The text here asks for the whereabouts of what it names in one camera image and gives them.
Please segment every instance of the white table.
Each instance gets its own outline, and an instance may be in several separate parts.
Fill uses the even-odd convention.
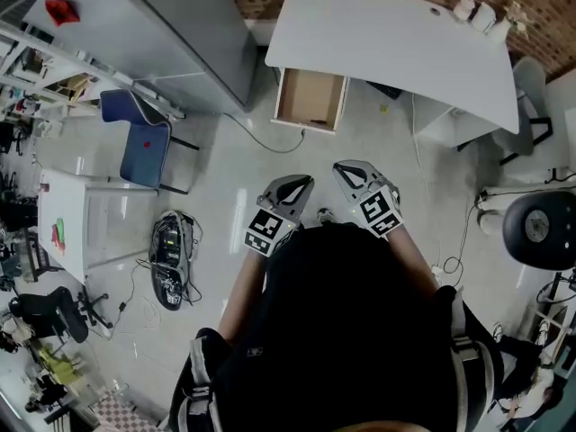
[[[95,268],[121,262],[141,253],[142,250],[134,251],[92,264],[88,264],[86,259],[88,198],[134,195],[156,197],[158,191],[145,188],[126,189],[108,182],[107,178],[97,179],[71,175],[55,169],[42,169],[38,200],[38,239],[41,246],[82,284],[86,274]],[[64,251],[60,251],[52,242],[52,226],[58,219],[64,222]]]
[[[265,62],[412,92],[417,132],[451,147],[518,133],[506,45],[424,0],[285,0]]]

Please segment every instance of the round black object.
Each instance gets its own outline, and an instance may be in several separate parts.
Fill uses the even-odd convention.
[[[561,271],[576,261],[576,195],[531,193],[513,202],[504,217],[504,244],[527,266]]]

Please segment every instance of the tiled floor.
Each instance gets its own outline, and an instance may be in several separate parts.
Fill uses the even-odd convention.
[[[298,142],[300,131],[269,121],[276,90],[271,70],[261,68],[256,106],[249,115],[238,119],[269,146],[288,149]],[[381,112],[381,104],[389,105],[387,113]],[[123,313],[113,339],[104,341],[91,334],[91,346],[81,347],[86,358],[99,366],[103,380],[110,385],[113,380],[126,382],[159,416],[166,411],[189,340],[199,328],[217,325],[236,278],[245,255],[237,237],[242,219],[247,220],[257,196],[279,176],[304,173],[315,178],[314,191],[302,215],[305,225],[314,223],[317,209],[323,206],[332,208],[340,220],[351,221],[331,166],[345,158],[369,160],[400,188],[406,224],[427,261],[437,261],[438,241],[441,264],[447,257],[457,255],[464,217],[479,184],[476,175],[486,175],[490,167],[481,162],[481,170],[478,169],[475,145],[457,153],[421,141],[422,164],[432,198],[429,206],[411,138],[410,117],[403,105],[402,100],[394,102],[366,83],[353,80],[336,136],[309,131],[300,148],[287,155],[259,147],[228,117],[190,116],[179,122],[175,135],[198,144],[202,150],[195,153],[173,146],[166,181],[180,187],[192,183],[190,194],[162,193],[153,205],[146,207],[134,205],[131,200],[124,201],[124,205],[117,202],[111,205],[111,213],[115,214],[109,225],[122,229],[122,223],[137,223],[149,230],[155,219],[151,213],[158,214],[168,207],[193,215],[203,228],[202,243],[193,263],[193,281],[202,292],[202,300],[193,307],[184,305],[178,312],[164,310],[155,304],[149,271],[135,270],[134,299]],[[69,122],[61,139],[39,139],[38,160],[45,167],[117,176],[126,131],[121,125],[102,125],[96,119]],[[22,177],[33,180],[33,176]],[[489,238],[480,231],[475,213],[463,263],[464,296],[480,321],[489,328],[495,320],[515,327],[533,287],[517,290],[520,265],[509,257],[498,237]],[[134,263],[123,265],[121,270],[115,267],[95,273],[88,280],[92,293],[110,294],[103,306],[109,320],[116,319],[118,305],[131,294],[133,267]],[[456,279],[457,274],[442,277],[445,284],[453,284]],[[77,286],[71,277],[62,280]]]

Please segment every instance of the wooden drawer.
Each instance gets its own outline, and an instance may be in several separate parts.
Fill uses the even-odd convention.
[[[345,76],[283,69],[272,122],[334,134],[347,83]]]

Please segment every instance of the white container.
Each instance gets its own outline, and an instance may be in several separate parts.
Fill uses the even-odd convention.
[[[482,2],[472,18],[472,27],[478,32],[487,33],[496,22],[496,13],[491,6]]]
[[[505,43],[511,27],[512,23],[505,17],[502,21],[494,24],[494,27],[488,32],[488,37],[498,45]]]
[[[454,15],[459,21],[468,21],[468,18],[472,14],[473,9],[476,7],[475,0],[460,0],[456,7],[454,8]]]

